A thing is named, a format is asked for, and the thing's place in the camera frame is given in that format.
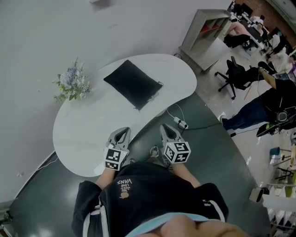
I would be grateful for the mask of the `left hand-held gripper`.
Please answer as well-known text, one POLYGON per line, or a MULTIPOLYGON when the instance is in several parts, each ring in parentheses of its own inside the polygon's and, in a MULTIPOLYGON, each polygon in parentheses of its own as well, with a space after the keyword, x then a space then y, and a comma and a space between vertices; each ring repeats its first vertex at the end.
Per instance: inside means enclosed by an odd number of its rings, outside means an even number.
POLYGON ((108 138, 108 144, 104 148, 104 167, 119 171, 125 162, 129 150, 126 149, 130 142, 131 129, 122 127, 112 132, 108 138))

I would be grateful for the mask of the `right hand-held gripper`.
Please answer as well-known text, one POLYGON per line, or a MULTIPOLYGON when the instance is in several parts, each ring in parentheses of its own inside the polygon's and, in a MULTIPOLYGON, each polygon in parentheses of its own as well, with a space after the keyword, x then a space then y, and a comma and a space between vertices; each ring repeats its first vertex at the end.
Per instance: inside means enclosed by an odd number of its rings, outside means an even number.
POLYGON ((189 143, 185 141, 180 132, 170 125, 160 126, 160 135, 163 142, 162 155, 171 164, 187 162, 191 149, 189 143))

